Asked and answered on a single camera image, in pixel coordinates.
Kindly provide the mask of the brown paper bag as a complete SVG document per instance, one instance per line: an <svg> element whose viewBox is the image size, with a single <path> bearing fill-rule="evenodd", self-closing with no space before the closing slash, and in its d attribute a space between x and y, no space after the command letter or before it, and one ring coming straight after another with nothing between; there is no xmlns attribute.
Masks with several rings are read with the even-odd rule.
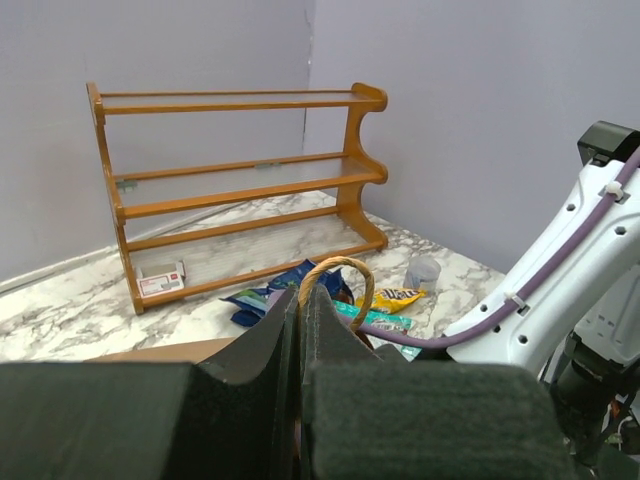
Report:
<svg viewBox="0 0 640 480"><path fill-rule="evenodd" d="M348 258L344 256L336 256L327 260L324 260L316 265L302 280L299 286L290 286L288 289L294 289L296 291L296 299L297 299L297 310L296 310L296 331L297 331L297 383L296 383L296 391L295 391L295 407L296 413L294 417L294 470L293 475L289 479L313 479L310 469L309 469L309 456L308 456L308 443L304 437L304 423L303 423L303 398L301 393L301 387L303 383L303 373L301 369L301 363L304 357L303 346L301 342L301 310L308 301L312 291L316 287L322 287L326 291L327 289L317 283L320 275L324 272L330 272L336 270L338 268L342 269L344 267L349 267L354 270L357 270L363 277L365 282L365 287L367 290L372 290L374 287L373 276L368 269L368 267L361 261ZM285 290L277 290L273 293L270 299L270 307L277 302L280 297L280 294ZM363 324L364 318L366 315L366 308L359 307L359 312L357 315L351 320L350 323L347 323L345 318L341 318L339 313L337 312L338 318L350 329L350 331L372 352L373 350L365 343L363 337L358 333L358 328ZM223 347L213 347L205 352L199 353L195 358L189 358L186 351L184 349L179 349L175 352L160 352L160 353L151 353L145 352L141 353L137 356L133 357L120 357L120 358L112 358L108 360L98 360L96 362L190 362L190 363L198 363L214 354L219 352L220 350L227 347L231 342L226 344Z"/></svg>

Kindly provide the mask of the yellow candy packet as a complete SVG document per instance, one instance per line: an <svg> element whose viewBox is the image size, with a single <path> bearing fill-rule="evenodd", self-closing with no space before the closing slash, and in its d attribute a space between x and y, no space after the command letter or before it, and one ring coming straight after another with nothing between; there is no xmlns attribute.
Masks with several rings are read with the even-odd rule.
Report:
<svg viewBox="0 0 640 480"><path fill-rule="evenodd" d="M425 290L410 288L382 288L373 294L371 311L385 314L398 313L427 295Z"/></svg>

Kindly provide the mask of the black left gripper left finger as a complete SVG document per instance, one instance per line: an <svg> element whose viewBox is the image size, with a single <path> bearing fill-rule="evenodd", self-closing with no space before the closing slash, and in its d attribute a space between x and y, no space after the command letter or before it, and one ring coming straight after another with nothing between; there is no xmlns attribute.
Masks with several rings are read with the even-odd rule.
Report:
<svg viewBox="0 0 640 480"><path fill-rule="evenodd" d="M5 363L5 479L289 479L296 291L198 362Z"/></svg>

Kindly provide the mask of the green snack packet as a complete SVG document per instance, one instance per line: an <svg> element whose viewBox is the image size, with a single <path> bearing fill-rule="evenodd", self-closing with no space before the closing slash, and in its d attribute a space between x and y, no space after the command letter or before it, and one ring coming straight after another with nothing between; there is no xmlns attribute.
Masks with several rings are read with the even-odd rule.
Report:
<svg viewBox="0 0 640 480"><path fill-rule="evenodd" d="M354 305L349 305L338 300L333 301L336 311L345 318L347 323L359 312L359 308ZM371 310L363 323L364 326L376 327L386 332L400 334L406 336L412 327L412 320L406 317L390 315L385 313L378 313ZM412 361L420 353L419 348L404 346L395 342L391 342L385 339L379 339L369 334L366 335L367 340L371 343L374 349L378 349L385 345L391 345L407 360Z"/></svg>

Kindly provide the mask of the blue Bonk snack bag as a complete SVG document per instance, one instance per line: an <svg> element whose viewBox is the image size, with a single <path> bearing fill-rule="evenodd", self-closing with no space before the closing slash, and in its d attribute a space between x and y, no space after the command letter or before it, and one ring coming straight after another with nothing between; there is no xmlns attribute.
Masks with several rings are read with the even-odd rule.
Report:
<svg viewBox="0 0 640 480"><path fill-rule="evenodd" d="M316 264L311 260L304 260L297 266L274 277L266 287L244 289L222 298L222 301L239 308L232 315L231 321L242 327L254 326L266 314L267 301L271 294L277 290L286 290L290 286L299 286L304 277L315 267ZM354 303L353 293L344 280L340 268L322 273L317 283L327 289L333 300L347 304Z"/></svg>

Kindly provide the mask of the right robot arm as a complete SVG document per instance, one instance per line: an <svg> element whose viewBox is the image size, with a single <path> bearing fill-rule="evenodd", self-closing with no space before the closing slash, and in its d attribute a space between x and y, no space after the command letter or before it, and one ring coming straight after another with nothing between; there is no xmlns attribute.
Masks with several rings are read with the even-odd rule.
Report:
<svg viewBox="0 0 640 480"><path fill-rule="evenodd" d="M639 133L599 121L552 222L478 307L447 329L466 341L424 360L516 365L549 392L583 479L635 479L610 444L639 409Z"/></svg>

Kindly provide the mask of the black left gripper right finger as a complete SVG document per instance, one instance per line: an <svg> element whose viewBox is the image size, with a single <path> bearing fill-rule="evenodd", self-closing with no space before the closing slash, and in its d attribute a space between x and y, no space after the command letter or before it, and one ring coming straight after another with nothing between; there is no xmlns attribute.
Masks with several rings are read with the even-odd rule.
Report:
<svg viewBox="0 0 640 480"><path fill-rule="evenodd" d="M384 360L322 287L301 310L304 437L316 479L571 479L551 400L505 365Z"/></svg>

